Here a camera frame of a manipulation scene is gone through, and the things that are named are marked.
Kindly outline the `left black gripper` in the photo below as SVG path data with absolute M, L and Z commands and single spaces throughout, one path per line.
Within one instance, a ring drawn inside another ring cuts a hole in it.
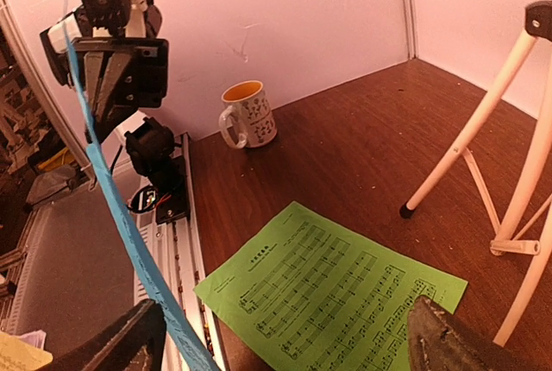
M 104 142 L 110 133 L 137 111 L 159 108 L 167 91 L 168 41 L 158 34 L 162 15 L 154 0 L 81 0 L 53 26 L 40 33 L 47 62 L 57 82 L 72 85 L 66 43 L 104 38 L 134 48 L 131 53 L 90 51 L 84 56 L 85 89 L 91 109 L 92 132 Z

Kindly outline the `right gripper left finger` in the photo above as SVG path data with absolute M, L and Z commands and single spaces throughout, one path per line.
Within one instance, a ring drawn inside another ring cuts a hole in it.
M 110 326 L 43 370 L 160 370 L 166 322 L 160 304 L 144 299 Z

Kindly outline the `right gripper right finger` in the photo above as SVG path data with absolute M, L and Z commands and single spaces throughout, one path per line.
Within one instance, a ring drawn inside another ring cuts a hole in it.
M 415 299 L 407 315 L 412 370 L 544 370 L 469 329 L 426 296 Z

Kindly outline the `blue sheet music paper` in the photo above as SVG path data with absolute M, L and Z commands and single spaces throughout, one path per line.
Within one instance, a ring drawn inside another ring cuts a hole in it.
M 128 208 L 123 203 L 116 184 L 107 167 L 100 142 L 94 130 L 94 120 L 88 105 L 88 98 L 79 79 L 78 58 L 66 27 L 62 28 L 69 59 L 73 86 L 85 118 L 86 128 L 91 141 L 86 147 L 86 154 L 96 174 L 110 213 L 116 223 L 129 259 L 150 297 L 163 311 L 168 333 L 176 344 L 191 370 L 218 370 L 212 354 L 202 344 L 198 334 L 191 327 L 173 293 L 160 273 L 153 257 L 141 238 Z

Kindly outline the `green sheet music paper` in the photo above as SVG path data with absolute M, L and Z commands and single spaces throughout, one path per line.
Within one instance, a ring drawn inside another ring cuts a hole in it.
M 415 300 L 454 311 L 466 288 L 293 202 L 195 293 L 276 370 L 406 370 Z

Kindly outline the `pink music stand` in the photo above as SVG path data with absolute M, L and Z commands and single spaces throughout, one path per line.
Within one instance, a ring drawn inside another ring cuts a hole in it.
M 493 341 L 505 346 L 524 315 L 551 262 L 551 200 L 546 198 L 533 216 L 524 221 L 530 201 L 551 155 L 551 84 L 544 86 L 536 124 L 525 152 L 516 141 L 502 141 L 488 152 L 500 174 L 511 175 L 512 195 L 504 214 L 498 214 L 484 175 L 470 149 L 472 141 L 497 109 L 514 78 L 539 41 L 551 41 L 551 2 L 540 0 L 524 8 L 524 21 L 505 63 L 459 134 L 421 185 L 400 207 L 402 218 L 410 218 L 417 207 L 458 161 L 464 160 L 492 226 L 489 250 L 492 255 L 526 255 L 530 263 L 517 294 Z

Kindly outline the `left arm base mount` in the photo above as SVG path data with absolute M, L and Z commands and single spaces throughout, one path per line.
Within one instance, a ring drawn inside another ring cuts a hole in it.
M 155 212 L 157 224 L 189 217 L 191 206 L 184 156 L 176 156 L 179 144 L 172 131 L 152 117 L 125 136 L 125 148 L 134 170 L 149 184 L 130 200 L 128 210 L 135 214 Z

